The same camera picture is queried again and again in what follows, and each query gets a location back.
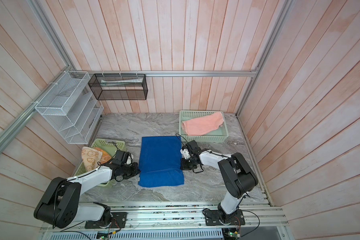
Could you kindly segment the yellow-green plastic basket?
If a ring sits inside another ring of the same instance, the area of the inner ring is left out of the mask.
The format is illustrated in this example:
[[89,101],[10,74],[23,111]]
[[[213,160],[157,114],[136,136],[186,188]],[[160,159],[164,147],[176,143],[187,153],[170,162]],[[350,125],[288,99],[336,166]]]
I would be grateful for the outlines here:
[[[118,140],[109,140],[109,139],[95,139],[92,143],[91,147],[97,147],[105,152],[107,152],[109,155],[115,154],[115,152],[119,149],[122,151],[126,151],[127,147],[124,141],[118,141]],[[79,166],[76,168],[76,171],[74,172],[74,176],[80,175],[86,172],[85,166],[83,163],[80,163]]]

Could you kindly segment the pink towel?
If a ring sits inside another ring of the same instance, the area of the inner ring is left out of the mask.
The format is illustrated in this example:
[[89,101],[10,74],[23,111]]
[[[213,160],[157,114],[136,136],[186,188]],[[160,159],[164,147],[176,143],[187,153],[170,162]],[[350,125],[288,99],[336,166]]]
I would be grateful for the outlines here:
[[183,121],[181,129],[189,136],[203,136],[217,130],[224,123],[223,114],[215,112],[211,115]]

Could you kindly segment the mint green plastic basket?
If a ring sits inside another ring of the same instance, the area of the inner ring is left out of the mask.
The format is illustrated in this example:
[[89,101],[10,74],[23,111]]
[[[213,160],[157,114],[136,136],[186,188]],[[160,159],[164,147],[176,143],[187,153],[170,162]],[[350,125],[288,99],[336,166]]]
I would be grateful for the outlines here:
[[220,126],[217,130],[212,131],[206,135],[203,136],[189,136],[186,135],[183,130],[181,129],[181,123],[183,121],[187,121],[190,119],[194,119],[194,118],[198,118],[198,117],[204,117],[204,116],[208,116],[211,115],[215,112],[221,112],[221,111],[186,111],[186,110],[182,110],[180,111],[180,115],[179,115],[179,134],[181,136],[183,136],[185,138],[186,141],[199,141],[199,142],[205,142],[205,143],[222,143],[224,142],[228,136],[228,128],[227,128],[227,124],[226,124],[226,120],[224,117],[223,112],[221,112],[223,114],[223,118],[224,118],[224,123],[222,126]]

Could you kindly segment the blue towel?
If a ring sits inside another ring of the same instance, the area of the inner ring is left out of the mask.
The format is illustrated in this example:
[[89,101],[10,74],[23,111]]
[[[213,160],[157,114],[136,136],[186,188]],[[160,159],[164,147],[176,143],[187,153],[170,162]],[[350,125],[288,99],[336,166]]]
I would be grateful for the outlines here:
[[144,188],[183,185],[181,147],[175,136],[143,137],[138,185]]

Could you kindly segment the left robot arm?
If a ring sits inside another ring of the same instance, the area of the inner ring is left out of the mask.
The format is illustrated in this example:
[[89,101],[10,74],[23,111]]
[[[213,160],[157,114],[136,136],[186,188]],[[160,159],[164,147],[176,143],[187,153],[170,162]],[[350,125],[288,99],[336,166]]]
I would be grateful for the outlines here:
[[59,229],[72,222],[109,228],[114,220],[111,208],[102,203],[80,203],[81,195],[110,180],[121,182],[140,172],[131,153],[117,150],[107,162],[98,162],[94,170],[67,179],[53,179],[35,208],[34,218]]

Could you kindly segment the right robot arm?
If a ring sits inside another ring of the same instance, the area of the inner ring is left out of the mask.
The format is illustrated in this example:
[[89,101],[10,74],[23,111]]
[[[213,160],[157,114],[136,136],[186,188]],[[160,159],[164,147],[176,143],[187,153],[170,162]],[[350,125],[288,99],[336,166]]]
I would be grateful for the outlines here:
[[244,195],[259,183],[257,175],[240,153],[224,155],[209,149],[201,149],[196,141],[183,144],[181,150],[181,170],[202,173],[203,166],[220,170],[227,193],[218,206],[223,217],[238,211]]

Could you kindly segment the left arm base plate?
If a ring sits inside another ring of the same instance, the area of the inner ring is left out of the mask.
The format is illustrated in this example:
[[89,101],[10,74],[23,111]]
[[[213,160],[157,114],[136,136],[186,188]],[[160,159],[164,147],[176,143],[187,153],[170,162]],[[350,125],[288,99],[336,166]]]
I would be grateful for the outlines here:
[[85,229],[123,229],[126,225],[127,215],[127,212],[106,213],[98,221],[87,221]]

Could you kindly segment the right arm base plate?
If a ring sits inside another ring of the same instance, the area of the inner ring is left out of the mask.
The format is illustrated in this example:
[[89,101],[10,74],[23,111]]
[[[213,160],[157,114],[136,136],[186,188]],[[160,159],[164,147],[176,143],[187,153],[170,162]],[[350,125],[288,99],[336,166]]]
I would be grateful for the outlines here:
[[202,214],[205,217],[207,226],[223,226],[223,225],[245,225],[243,211],[237,209],[234,213],[227,215],[223,210],[203,209]]

